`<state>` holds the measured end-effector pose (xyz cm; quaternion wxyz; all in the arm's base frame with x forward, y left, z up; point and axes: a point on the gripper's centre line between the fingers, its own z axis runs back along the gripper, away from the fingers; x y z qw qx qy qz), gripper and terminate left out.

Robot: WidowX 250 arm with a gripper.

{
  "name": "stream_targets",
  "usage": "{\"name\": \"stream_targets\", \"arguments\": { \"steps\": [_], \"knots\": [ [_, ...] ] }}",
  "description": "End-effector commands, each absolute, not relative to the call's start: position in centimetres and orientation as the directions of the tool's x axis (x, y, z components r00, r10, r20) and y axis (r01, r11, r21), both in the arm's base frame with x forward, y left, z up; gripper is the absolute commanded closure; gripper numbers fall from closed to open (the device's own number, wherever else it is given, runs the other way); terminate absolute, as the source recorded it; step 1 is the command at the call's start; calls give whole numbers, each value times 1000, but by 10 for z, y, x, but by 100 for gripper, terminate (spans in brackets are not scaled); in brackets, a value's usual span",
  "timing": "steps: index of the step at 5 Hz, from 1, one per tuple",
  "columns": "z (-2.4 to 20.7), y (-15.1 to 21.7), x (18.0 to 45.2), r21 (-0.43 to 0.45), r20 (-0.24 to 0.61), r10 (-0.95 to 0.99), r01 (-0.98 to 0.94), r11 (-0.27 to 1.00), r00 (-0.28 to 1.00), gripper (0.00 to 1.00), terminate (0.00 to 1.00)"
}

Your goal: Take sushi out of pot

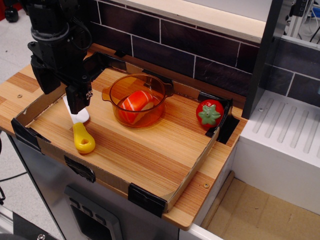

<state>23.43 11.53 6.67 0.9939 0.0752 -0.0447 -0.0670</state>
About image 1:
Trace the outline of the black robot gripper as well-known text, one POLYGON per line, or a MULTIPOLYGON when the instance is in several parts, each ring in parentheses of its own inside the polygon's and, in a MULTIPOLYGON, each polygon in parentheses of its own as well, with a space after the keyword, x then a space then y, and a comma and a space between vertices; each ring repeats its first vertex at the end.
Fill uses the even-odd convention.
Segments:
POLYGON ((72 86, 79 82, 76 76, 93 42, 89 29, 83 22, 70 22, 53 33, 32 27, 31 35, 34 38, 28 44, 32 51, 31 67, 41 90, 48 95, 60 87, 61 82, 70 85, 65 89, 68 106, 72 114, 78 114, 90 105, 93 96, 91 87, 72 86))

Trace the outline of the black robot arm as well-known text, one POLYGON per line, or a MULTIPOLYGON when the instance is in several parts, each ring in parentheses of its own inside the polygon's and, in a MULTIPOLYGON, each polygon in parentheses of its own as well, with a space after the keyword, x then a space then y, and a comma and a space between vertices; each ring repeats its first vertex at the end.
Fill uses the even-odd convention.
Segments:
POLYGON ((90 104, 92 87, 84 58, 92 36, 81 20, 82 6, 77 0, 23 0, 23 9, 31 22, 33 41, 31 67, 45 94, 66 86, 72 114, 90 104))

